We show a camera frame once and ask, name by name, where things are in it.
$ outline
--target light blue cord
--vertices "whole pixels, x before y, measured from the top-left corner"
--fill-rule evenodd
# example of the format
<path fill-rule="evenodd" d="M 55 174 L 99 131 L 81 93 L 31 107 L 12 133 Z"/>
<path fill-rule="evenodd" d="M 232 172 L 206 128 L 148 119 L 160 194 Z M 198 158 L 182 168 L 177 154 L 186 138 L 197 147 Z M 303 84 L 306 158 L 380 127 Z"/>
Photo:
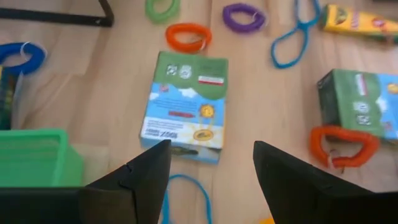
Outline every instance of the light blue cord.
<path fill-rule="evenodd" d="M 185 175 L 185 174 L 175 174 L 175 175 L 171 175 L 169 177 L 169 183 L 170 183 L 170 181 L 172 179 L 176 179 L 176 178 L 183 178 L 183 179 L 189 180 L 190 182 L 193 182 L 196 186 L 199 187 L 199 189 L 201 190 L 201 192 L 205 196 L 205 200 L 206 200 L 207 222 L 209 224 L 213 224 L 213 220 L 211 219 L 211 202 L 210 202 L 210 198 L 209 198 L 209 195 L 207 194 L 206 190 L 199 183 L 199 181 L 197 181 L 193 177 L 190 177 L 190 176 Z M 162 206 L 162 214 L 163 214 L 162 224 L 172 224 L 172 221 L 170 220 L 169 194 L 167 193 L 167 191 L 168 190 L 166 190 L 166 193 L 164 194 L 164 200 L 163 200 L 163 206 Z"/>
<path fill-rule="evenodd" d="M 319 5 L 318 0 L 312 0 L 312 3 L 314 6 L 314 10 L 315 10 L 315 17 L 308 22 L 303 22 L 299 16 L 299 0 L 294 1 L 294 14 L 295 14 L 295 18 L 297 21 L 296 26 L 291 31 L 284 34 L 282 37 L 276 38 L 276 40 L 273 41 L 273 43 L 271 45 L 271 57 L 272 57 L 272 61 L 275 65 L 275 67 L 277 67 L 277 68 L 292 67 L 295 64 L 297 64 L 303 57 L 303 54 L 305 53 L 305 50 L 308 47 L 308 40 L 309 40 L 308 36 L 310 35 L 310 28 L 313 27 L 318 22 L 320 15 L 321 15 L 321 7 Z M 290 37 L 291 35 L 293 35 L 294 33 L 296 33 L 298 30 L 302 30 L 303 34 L 304 34 L 304 42 L 303 42 L 303 47 L 301 48 L 300 54 L 298 55 L 298 57 L 296 59 L 292 60 L 289 63 L 279 63 L 275 56 L 276 45 L 281 40 L 284 40 L 284 39 Z"/>

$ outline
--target green box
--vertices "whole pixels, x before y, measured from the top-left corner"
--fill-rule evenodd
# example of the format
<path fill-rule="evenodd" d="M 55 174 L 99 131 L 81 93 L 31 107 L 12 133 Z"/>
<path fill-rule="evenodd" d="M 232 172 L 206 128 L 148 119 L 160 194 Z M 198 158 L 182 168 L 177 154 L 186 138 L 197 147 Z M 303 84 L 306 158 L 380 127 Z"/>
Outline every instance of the green box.
<path fill-rule="evenodd" d="M 149 149 L 172 140 L 172 154 L 217 164 L 224 144 L 228 61 L 160 52 L 140 133 Z"/>
<path fill-rule="evenodd" d="M 398 138 L 398 76 L 333 69 L 318 92 L 323 124 Z"/>
<path fill-rule="evenodd" d="M 0 187 L 78 187 L 82 177 L 64 130 L 0 131 Z"/>

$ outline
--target blue string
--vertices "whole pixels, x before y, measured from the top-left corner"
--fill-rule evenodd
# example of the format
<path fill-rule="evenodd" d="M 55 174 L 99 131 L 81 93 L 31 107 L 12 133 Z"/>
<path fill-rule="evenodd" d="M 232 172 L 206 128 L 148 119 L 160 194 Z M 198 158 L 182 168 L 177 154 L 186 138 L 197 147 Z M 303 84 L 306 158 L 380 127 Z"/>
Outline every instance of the blue string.
<path fill-rule="evenodd" d="M 199 187 L 203 195 L 205 196 L 206 200 L 206 217 L 207 217 L 207 222 L 209 224 L 213 224 L 213 220 L 211 219 L 211 202 L 209 195 L 207 194 L 206 190 L 203 188 L 203 186 L 200 184 L 199 181 L 194 179 L 193 177 L 190 177 L 185 174 L 175 174 L 171 175 L 169 177 L 169 183 L 171 180 L 176 179 L 176 178 L 183 178 L 186 180 L 189 180 L 190 182 L 193 182 L 196 186 Z M 166 190 L 166 193 L 164 195 L 164 200 L 163 200 L 163 206 L 162 206 L 162 214 L 163 214 L 163 220 L 162 224 L 172 224 L 172 221 L 170 220 L 170 205 L 169 205 L 169 194 L 167 193 L 168 190 Z"/>
<path fill-rule="evenodd" d="M 0 65 L 11 55 L 20 54 L 21 47 L 24 46 L 23 51 L 31 54 L 31 58 L 20 65 L 3 67 L 3 71 L 18 77 L 20 74 L 29 75 L 36 71 L 43 64 L 45 59 L 45 52 L 40 47 L 30 43 L 12 43 L 0 45 Z"/>
<path fill-rule="evenodd" d="M 318 22 L 318 20 L 320 18 L 320 15 L 321 15 L 321 7 L 319 5 L 318 0 L 312 0 L 312 3 L 313 3 L 313 6 L 314 6 L 314 9 L 315 9 L 315 17 L 312 20 L 308 21 L 308 22 L 303 22 L 300 19 L 300 16 L 299 16 L 299 0 L 295 0 L 294 1 L 294 14 L 295 14 L 295 19 L 297 21 L 296 26 L 291 31 L 289 31 L 288 33 L 284 34 L 281 37 L 276 38 L 276 40 L 273 41 L 273 43 L 271 45 L 271 57 L 272 57 L 272 61 L 273 61 L 274 65 L 275 65 L 275 67 L 277 67 L 277 68 L 289 68 L 289 67 L 292 67 L 295 64 L 297 64 L 301 60 L 301 58 L 303 57 L 303 54 L 305 53 L 305 51 L 306 51 L 306 49 L 308 47 L 309 30 L 310 30 L 311 27 L 313 27 L 313 26 L 315 26 L 315 24 L 317 24 L 317 22 Z M 303 34 L 304 34 L 304 42 L 303 42 L 303 46 L 301 48 L 300 54 L 298 55 L 298 57 L 296 59 L 293 59 L 289 63 L 279 63 L 278 60 L 276 59 L 276 56 L 275 56 L 276 45 L 280 41 L 290 37 L 291 35 L 295 34 L 299 30 L 301 30 L 303 32 Z"/>

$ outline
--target orange lanyard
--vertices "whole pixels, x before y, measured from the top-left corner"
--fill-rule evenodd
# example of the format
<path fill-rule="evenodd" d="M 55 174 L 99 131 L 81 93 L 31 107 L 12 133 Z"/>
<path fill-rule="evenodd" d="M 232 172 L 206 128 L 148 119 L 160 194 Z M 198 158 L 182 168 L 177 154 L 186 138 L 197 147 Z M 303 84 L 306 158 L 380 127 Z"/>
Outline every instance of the orange lanyard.
<path fill-rule="evenodd" d="M 344 141 L 362 142 L 362 149 L 353 157 L 337 157 L 331 160 L 336 168 L 359 167 L 377 151 L 380 140 L 369 133 L 344 129 L 338 126 L 322 126 L 311 130 L 310 151 L 325 166 L 329 166 L 329 155 L 322 148 L 322 136 L 333 136 Z"/>
<path fill-rule="evenodd" d="M 202 36 L 201 40 L 192 43 L 181 43 L 175 35 L 182 32 L 194 33 Z M 171 48 L 176 51 L 194 54 L 206 48 L 211 42 L 211 31 L 209 28 L 195 23 L 179 23 L 171 25 L 166 30 L 166 39 Z"/>

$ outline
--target black object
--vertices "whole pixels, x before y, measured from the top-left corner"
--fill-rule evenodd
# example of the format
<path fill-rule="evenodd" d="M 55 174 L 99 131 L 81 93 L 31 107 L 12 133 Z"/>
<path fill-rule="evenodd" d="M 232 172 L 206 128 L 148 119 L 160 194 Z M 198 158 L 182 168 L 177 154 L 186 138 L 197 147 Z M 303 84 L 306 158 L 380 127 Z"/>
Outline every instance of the black object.
<path fill-rule="evenodd" d="M 156 224 L 169 181 L 170 141 L 75 188 L 0 188 L 1 223 Z"/>
<path fill-rule="evenodd" d="M 275 224 L 398 222 L 398 192 L 371 192 L 261 141 L 253 160 Z"/>
<path fill-rule="evenodd" d="M 58 22 L 64 24 L 111 27 L 114 22 L 112 8 L 107 0 L 98 0 L 105 16 L 84 16 L 56 12 L 32 11 L 0 7 L 0 18 L 24 19 L 30 21 Z"/>

